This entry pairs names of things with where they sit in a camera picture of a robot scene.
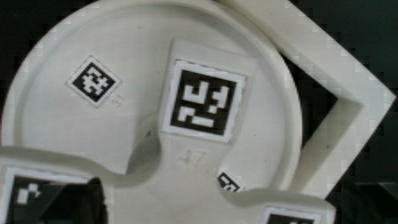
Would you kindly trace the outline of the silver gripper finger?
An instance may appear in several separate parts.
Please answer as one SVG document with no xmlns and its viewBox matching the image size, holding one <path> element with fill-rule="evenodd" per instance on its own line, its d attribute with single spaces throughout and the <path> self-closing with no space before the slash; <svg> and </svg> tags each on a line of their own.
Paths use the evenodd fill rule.
<svg viewBox="0 0 398 224">
<path fill-rule="evenodd" d="M 108 224 L 101 180 L 44 185 L 28 224 Z"/>
</svg>

